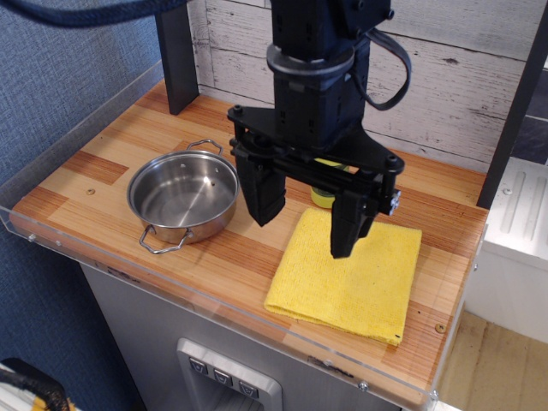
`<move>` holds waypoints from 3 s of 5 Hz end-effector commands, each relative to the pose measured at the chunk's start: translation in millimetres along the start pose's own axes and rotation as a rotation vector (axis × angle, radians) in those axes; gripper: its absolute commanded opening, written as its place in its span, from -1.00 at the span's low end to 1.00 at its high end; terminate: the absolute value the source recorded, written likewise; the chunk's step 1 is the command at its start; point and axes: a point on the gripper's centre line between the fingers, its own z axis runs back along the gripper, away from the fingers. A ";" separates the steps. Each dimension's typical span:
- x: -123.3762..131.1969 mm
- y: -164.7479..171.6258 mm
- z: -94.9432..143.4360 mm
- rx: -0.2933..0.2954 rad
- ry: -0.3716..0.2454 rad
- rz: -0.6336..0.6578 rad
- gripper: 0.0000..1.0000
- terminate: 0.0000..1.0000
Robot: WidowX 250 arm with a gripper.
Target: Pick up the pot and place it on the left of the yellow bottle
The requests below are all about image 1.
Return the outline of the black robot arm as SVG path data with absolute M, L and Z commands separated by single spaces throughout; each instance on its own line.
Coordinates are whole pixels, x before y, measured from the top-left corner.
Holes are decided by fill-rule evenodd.
M 389 110 L 408 91 L 402 86 L 383 103 L 366 91 L 372 45 L 411 69 L 408 53 L 378 29 L 393 14 L 387 1 L 273 2 L 266 60 L 275 104 L 237 105 L 228 113 L 249 214 L 269 223 L 284 207 L 290 178 L 333 194 L 331 254 L 337 259 L 352 253 L 378 214 L 390 215 L 399 204 L 395 184 L 404 162 L 362 126 L 367 106 Z

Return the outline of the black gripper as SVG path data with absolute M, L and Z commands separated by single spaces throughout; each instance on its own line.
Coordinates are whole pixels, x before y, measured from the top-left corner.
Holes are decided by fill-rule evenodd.
M 266 54 L 274 74 L 271 109 L 234 106 L 230 142 L 247 210 L 261 227 L 285 206 L 286 178 L 335 194 L 331 211 L 331 255 L 351 255 L 378 213 L 399 205 L 396 177 L 404 162 L 367 135 L 365 106 L 388 110 L 405 94 L 383 103 L 366 92 L 370 41 L 338 44 L 319 56 L 272 44 Z M 345 164 L 338 170 L 315 161 Z

